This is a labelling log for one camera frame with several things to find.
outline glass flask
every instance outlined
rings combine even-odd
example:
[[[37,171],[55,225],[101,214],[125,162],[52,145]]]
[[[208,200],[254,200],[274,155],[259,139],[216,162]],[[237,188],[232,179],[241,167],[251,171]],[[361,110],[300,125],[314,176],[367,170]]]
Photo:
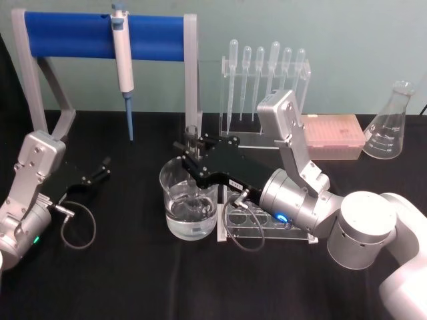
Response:
[[[377,159],[392,159],[402,152],[406,106],[414,93],[411,82],[397,81],[393,84],[386,106],[364,131],[365,153]]]

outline pipette tip box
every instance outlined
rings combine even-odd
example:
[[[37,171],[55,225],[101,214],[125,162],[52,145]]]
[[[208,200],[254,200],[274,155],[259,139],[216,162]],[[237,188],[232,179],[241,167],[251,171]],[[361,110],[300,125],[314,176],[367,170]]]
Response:
[[[311,160],[357,160],[365,136],[355,115],[302,115]]]

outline blue foam padding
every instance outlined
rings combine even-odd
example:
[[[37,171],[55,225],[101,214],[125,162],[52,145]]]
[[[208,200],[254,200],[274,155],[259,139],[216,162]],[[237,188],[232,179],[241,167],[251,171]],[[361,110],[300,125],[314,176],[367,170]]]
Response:
[[[109,15],[25,12],[34,57],[115,59]],[[183,61],[183,17],[129,16],[132,59]]]

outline transfer pipette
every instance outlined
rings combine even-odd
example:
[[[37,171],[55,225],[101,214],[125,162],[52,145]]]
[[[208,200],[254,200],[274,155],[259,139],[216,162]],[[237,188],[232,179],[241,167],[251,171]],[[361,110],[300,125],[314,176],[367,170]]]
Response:
[[[300,79],[300,73],[302,70],[302,65],[304,59],[306,58],[306,51],[304,49],[298,50],[298,53],[295,58],[295,74],[294,74],[294,83],[292,84],[292,90],[296,92],[296,87],[298,85],[298,80]]]
[[[285,48],[282,57],[282,78],[280,79],[279,89],[285,89],[286,78],[288,77],[289,65],[291,64],[292,49]]]
[[[258,47],[258,49],[256,50],[254,95],[252,95],[252,121],[254,120],[256,101],[258,98],[258,88],[260,87],[261,70],[262,70],[262,65],[264,64],[265,52],[266,51],[264,50],[263,47]]]
[[[273,76],[274,71],[276,70],[276,65],[278,64],[280,51],[280,43],[274,41],[272,43],[272,48],[270,49],[270,58],[268,59],[268,79],[267,79],[267,88],[266,96],[270,94],[272,90]]]
[[[242,90],[240,90],[240,121],[242,120],[243,108],[245,105],[245,94],[246,94],[246,81],[248,80],[249,66],[251,64],[251,47],[246,46],[243,49],[242,59]]]
[[[227,134],[230,130],[233,112],[234,95],[234,77],[236,76],[236,67],[238,65],[239,43],[236,39],[230,41],[230,53],[228,56],[228,67],[230,68],[230,88],[228,89],[228,108],[227,108]]]

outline pipette stand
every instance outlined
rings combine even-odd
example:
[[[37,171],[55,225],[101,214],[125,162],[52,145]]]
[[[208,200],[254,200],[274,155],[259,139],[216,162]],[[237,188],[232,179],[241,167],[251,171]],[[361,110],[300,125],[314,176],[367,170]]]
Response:
[[[233,115],[230,125],[230,131],[227,134],[227,107],[228,107],[228,86],[230,80],[230,68],[228,67],[228,60],[222,57],[222,84],[221,84],[221,97],[220,97],[220,136],[236,135],[240,138],[240,148],[251,149],[277,149],[274,141],[260,134],[261,125],[256,115],[252,121],[252,94],[255,79],[255,61],[251,61],[248,73],[248,82],[246,84],[246,98],[244,104],[244,114],[240,121],[240,90],[242,86],[242,64],[238,63],[236,68],[236,78],[234,84],[234,98],[233,98]],[[304,106],[308,84],[311,77],[311,69],[308,60],[306,59],[302,65],[300,74],[295,72],[295,63],[291,62],[284,89],[291,89],[295,77],[298,77],[298,85],[296,87],[296,99],[300,106],[300,113]],[[274,71],[274,78],[272,83],[272,90],[279,89],[280,79],[284,76],[282,71],[282,62],[278,62]],[[262,67],[260,87],[258,91],[257,105],[266,96],[266,85],[268,80],[268,64],[265,62]]]
[[[73,123],[75,110],[66,97],[49,58],[115,59],[110,16],[98,13],[44,13],[13,9],[11,17],[23,75],[23,89],[34,130],[48,133],[38,65],[61,109],[61,117],[52,136],[66,136]],[[198,132],[201,132],[197,15],[130,15],[129,31],[133,60],[184,62],[185,126],[195,125],[199,129]],[[114,75],[111,80],[116,83],[117,76]]]

